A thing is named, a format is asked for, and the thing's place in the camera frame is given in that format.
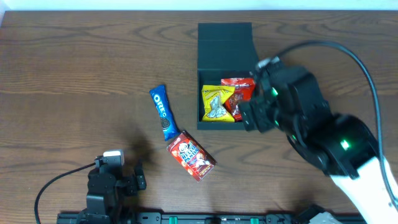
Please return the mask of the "blue Oreo cookie pack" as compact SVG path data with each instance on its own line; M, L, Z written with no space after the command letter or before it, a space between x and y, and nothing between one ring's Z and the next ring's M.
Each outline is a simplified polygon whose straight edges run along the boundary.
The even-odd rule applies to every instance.
M149 93L160 117L164 139L165 141L168 141L178 135L179 130L170 109L165 85L159 85Z

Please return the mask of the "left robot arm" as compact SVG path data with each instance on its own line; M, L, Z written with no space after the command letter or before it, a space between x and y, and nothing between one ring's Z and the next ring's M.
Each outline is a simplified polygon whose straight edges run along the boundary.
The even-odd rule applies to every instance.
M125 200L137 196L147 187L142 162L131 175L123 174L122 156L99 156L88 174L86 208L78 214L77 223L136 223L136 212Z

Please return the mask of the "red jerky snack bag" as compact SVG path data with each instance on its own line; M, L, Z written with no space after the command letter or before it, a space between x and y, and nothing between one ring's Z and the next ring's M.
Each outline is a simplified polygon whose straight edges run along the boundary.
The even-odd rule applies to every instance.
M241 101L249 101L255 88L253 78L224 78L221 84L235 87L234 93L224 103L227 111L232 115L235 122L241 121L242 116L238 108Z

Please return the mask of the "yellow seed snack bag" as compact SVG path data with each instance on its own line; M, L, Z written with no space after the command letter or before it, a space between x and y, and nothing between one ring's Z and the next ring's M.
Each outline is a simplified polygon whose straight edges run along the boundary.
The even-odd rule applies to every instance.
M205 114L202 117L202 121L233 123L234 118L224 107L224 104L233 95L234 91L234 86L203 85L201 95Z

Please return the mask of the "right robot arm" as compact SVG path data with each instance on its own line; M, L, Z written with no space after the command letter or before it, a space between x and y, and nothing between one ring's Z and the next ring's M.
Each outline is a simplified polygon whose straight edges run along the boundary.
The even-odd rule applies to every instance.
M239 104L246 130L278 129L309 164L329 176L367 223L397 223L384 186L377 140L359 118L332 113L303 67L253 72L256 88Z

